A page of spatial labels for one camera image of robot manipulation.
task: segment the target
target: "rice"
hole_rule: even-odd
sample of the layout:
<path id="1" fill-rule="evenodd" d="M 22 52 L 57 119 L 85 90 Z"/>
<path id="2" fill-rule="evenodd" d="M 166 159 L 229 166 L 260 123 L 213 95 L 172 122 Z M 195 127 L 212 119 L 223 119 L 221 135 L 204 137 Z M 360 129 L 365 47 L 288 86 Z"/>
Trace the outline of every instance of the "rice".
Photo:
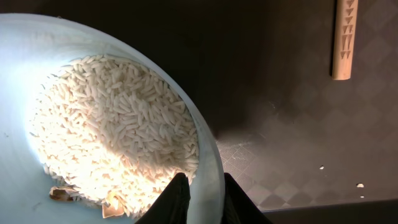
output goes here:
<path id="1" fill-rule="evenodd" d="M 98 208 L 111 194 L 141 217 L 174 175 L 198 167 L 195 125 L 185 103 L 147 67 L 92 55 L 49 76 L 32 126 L 44 172 L 71 186 L 73 201 Z"/>

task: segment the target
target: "dark background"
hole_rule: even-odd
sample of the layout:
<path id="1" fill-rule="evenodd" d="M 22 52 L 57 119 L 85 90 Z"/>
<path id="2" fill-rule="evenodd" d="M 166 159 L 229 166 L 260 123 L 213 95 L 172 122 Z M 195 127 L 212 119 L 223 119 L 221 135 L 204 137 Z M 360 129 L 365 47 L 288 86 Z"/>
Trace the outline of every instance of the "dark background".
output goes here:
<path id="1" fill-rule="evenodd" d="M 330 78 L 332 0 L 2 0 L 0 12 L 76 21 L 153 60 L 275 223 L 397 220 L 398 1 L 359 1 L 343 82 Z"/>

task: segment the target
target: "checkered surface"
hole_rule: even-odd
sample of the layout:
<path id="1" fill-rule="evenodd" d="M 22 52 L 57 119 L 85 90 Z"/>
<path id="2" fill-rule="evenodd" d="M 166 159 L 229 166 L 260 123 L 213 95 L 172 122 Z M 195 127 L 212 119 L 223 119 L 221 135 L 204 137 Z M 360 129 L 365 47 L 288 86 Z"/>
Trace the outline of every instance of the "checkered surface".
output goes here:
<path id="1" fill-rule="evenodd" d="M 251 110 L 258 125 L 218 138 L 224 171 L 261 210 L 397 198 L 398 1 L 360 0 L 343 82 L 328 76 L 333 3 L 309 2 L 276 13 L 270 92 Z"/>

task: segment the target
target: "bowl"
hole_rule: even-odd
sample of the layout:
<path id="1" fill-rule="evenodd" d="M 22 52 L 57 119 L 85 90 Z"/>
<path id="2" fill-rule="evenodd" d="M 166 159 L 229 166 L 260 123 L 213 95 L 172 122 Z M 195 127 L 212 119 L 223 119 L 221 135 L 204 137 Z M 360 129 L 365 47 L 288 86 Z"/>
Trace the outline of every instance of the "bowl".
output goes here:
<path id="1" fill-rule="evenodd" d="M 187 223 L 219 224 L 224 204 L 220 154 L 188 95 L 159 66 L 120 40 L 76 22 L 33 14 L 0 14 L 0 223 L 131 223 L 129 218 L 104 220 L 101 210 L 49 199 L 53 181 L 44 174 L 27 131 L 42 79 L 74 58 L 96 54 L 139 62 L 181 96 L 197 127 L 200 157 Z"/>

